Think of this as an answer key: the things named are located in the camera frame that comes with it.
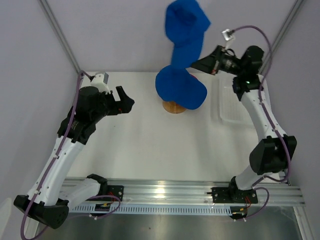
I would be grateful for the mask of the blue cap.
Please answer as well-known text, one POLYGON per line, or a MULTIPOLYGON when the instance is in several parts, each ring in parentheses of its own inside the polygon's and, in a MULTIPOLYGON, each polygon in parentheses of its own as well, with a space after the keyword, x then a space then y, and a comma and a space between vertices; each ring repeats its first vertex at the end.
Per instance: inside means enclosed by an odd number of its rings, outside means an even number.
POLYGON ((165 34, 173 43, 170 64, 186 69, 201 55, 211 22, 196 0, 175 0, 165 12, 165 34))
POLYGON ((158 72, 155 89, 163 101, 173 101, 188 110, 198 109, 208 94, 205 85, 190 76, 186 69, 176 69, 171 65, 158 72))

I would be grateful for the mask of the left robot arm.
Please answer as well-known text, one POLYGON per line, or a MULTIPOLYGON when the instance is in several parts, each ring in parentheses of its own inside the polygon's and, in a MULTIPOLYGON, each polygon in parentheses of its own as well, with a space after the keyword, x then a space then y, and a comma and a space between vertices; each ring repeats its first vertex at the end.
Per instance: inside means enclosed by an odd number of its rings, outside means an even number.
POLYGON ((67 219, 69 211, 87 200, 117 199, 106 178, 88 175, 72 189, 61 193, 63 182, 79 153, 96 131, 97 123, 107 116, 128 114, 134 100, 117 86, 119 100, 113 93, 99 91, 97 87, 80 88, 76 102, 61 122, 49 160, 35 185, 26 195, 18 195, 13 204, 21 212, 52 229, 59 228, 67 219))

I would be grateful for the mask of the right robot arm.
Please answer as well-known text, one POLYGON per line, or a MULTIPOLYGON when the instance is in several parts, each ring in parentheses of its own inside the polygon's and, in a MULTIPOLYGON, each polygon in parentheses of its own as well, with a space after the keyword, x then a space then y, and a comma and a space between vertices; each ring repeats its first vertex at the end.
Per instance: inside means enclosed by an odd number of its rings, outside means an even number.
POLYGON ((291 167, 297 139, 280 127, 266 100, 259 76, 263 56, 264 51, 255 45, 249 46, 241 58, 218 45, 210 55, 191 64, 193 69, 207 74, 222 71, 234 75, 233 92, 247 110, 258 137, 258 144, 249 155, 249 166, 227 187, 212 187, 210 195, 215 204, 256 204, 255 186, 264 179, 276 182, 272 174, 291 167))

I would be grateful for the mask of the wooden hat stand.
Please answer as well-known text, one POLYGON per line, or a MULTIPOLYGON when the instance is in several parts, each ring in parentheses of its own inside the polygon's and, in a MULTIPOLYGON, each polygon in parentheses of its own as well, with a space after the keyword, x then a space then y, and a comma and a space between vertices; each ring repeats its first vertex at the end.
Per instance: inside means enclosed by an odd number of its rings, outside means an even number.
POLYGON ((181 114, 185 112, 187 109, 174 101, 163 101, 162 102, 163 108, 171 114, 181 114))

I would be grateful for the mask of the white plastic basket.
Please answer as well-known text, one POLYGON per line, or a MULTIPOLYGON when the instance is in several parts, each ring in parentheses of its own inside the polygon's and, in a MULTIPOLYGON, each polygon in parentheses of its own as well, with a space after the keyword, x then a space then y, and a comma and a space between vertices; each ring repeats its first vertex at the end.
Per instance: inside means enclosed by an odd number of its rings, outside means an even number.
POLYGON ((254 124, 243 104, 238 100, 232 88, 232 78, 219 77, 218 80, 218 116, 225 125, 254 129, 254 124))

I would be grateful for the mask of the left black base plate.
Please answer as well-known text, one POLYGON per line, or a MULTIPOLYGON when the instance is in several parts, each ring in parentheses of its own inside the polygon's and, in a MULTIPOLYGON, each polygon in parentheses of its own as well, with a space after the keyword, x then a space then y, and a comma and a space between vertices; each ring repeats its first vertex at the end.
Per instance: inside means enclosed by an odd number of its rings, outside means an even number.
POLYGON ((108 185, 106 193, 107 195, 116 196, 122 201, 124 189, 125 187, 123 185, 108 185))

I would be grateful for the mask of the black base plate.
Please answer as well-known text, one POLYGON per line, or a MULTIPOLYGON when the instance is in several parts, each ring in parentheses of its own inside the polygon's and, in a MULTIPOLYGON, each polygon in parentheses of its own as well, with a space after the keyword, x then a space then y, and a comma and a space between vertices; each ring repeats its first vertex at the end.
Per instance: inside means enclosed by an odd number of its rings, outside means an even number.
POLYGON ((212 196, 213 203, 217 204, 257 204, 258 197, 255 190, 239 190, 231 187, 212 187, 211 191, 207 192, 212 196))
POLYGON ((106 193, 107 195, 116 196, 122 201, 124 189, 125 187, 123 185, 108 185, 106 193))

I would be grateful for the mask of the aluminium mounting rail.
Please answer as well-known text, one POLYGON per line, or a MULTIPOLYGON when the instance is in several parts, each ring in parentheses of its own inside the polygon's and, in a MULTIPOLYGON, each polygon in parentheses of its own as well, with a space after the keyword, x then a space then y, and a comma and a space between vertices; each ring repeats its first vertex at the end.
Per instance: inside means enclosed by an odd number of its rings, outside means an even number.
POLYGON ((107 179, 108 185, 124 186, 124 196, 121 204, 137 205, 187 205, 187 206, 227 206, 242 207, 243 203, 213 203, 213 198, 207 192, 213 187, 229 187, 225 181, 192 181, 174 180, 166 177, 166 170, 157 168, 151 171, 150 177, 144 177, 145 171, 124 166, 115 168, 108 164, 97 165, 94 170, 84 169, 81 165, 73 166, 67 174, 61 193, 72 190, 82 184, 89 174, 97 174, 107 179))

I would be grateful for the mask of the right frame post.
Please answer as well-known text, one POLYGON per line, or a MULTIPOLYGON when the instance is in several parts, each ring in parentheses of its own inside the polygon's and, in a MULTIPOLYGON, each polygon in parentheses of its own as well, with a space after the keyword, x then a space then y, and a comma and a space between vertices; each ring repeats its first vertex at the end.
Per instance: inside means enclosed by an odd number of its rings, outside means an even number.
POLYGON ((263 65, 260 68, 260 73, 265 74, 271 61, 274 59, 277 51, 279 50, 281 43, 283 42, 285 36, 289 32, 291 26, 293 25, 294 21, 298 17, 298 14, 302 10, 306 0, 295 0, 293 2, 293 6, 290 8, 286 18, 284 19, 279 31, 277 32, 275 39, 271 44, 272 53, 268 53, 264 58, 263 65))

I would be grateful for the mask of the frame post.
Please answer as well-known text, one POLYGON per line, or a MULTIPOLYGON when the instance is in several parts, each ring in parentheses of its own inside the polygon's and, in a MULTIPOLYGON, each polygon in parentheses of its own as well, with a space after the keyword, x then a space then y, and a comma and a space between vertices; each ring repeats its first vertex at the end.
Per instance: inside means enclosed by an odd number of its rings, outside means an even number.
POLYGON ((290 8, 286 18, 284 19, 279 31, 277 32, 275 39, 271 44, 272 53, 268 53, 264 58, 263 65, 260 68, 260 73, 265 74, 271 61, 274 59, 277 51, 279 50, 281 43, 283 42, 285 36, 289 32, 291 26, 293 25, 294 21, 298 17, 298 14, 302 10, 306 0, 295 0, 293 2, 293 6, 290 8))
POLYGON ((54 32, 57 40, 59 41, 68 61, 72 65, 74 71, 78 74, 81 70, 80 65, 78 61, 76 60, 76 57, 73 53, 73 50, 68 43, 68 40, 63 32, 62 27, 59 24, 59 21, 57 17, 55 16, 55 13, 53 12, 49 2, 47 0, 37 0, 38 4, 40 5, 44 16, 46 17, 52 31, 54 32))

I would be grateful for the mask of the left frame post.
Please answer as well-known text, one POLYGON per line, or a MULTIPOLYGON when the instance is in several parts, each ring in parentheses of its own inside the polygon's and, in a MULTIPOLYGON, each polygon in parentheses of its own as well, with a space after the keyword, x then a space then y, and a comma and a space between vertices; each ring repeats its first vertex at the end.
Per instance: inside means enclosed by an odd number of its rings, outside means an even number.
POLYGON ((53 12, 49 2, 47 0, 37 0, 38 4, 40 5, 44 16, 46 17, 52 31, 54 32, 57 40, 59 41, 68 61, 72 65, 74 71, 78 74, 81 70, 80 65, 78 61, 76 60, 76 57, 73 53, 73 50, 68 43, 68 40, 63 32, 62 27, 59 24, 59 21, 57 17, 55 16, 55 13, 53 12))

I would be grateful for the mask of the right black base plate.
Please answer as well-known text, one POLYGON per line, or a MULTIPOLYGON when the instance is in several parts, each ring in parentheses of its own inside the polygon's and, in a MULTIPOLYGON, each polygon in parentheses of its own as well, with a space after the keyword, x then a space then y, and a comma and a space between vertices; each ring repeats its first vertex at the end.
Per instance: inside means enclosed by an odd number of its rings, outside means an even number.
POLYGON ((255 190, 239 190, 231 187, 212 187, 211 191, 207 192, 212 196, 213 203, 217 204, 257 204, 258 197, 255 190))

